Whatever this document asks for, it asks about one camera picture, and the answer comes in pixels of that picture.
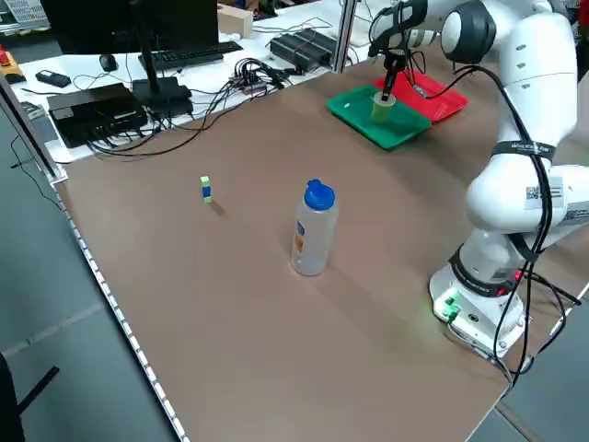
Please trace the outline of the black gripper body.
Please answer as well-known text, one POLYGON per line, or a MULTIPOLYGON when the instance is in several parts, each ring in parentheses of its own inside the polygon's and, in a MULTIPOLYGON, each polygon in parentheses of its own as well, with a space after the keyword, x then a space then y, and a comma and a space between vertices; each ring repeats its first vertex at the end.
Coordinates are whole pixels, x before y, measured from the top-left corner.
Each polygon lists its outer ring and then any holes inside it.
POLYGON ((385 56, 384 67, 386 70, 405 70, 407 68, 409 59, 408 46, 386 48, 382 53, 385 56))

